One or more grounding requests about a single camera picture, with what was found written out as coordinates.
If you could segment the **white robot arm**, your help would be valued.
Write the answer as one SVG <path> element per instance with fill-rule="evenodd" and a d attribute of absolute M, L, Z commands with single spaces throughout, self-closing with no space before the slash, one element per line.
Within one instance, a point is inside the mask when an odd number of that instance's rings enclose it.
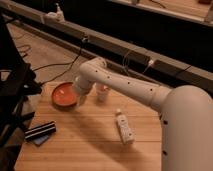
<path fill-rule="evenodd" d="M 88 94 L 106 85 L 159 113 L 162 128 L 161 171 L 213 171 L 213 98 L 203 89 L 177 88 L 123 76 L 97 57 L 79 67 L 74 89 Z"/>

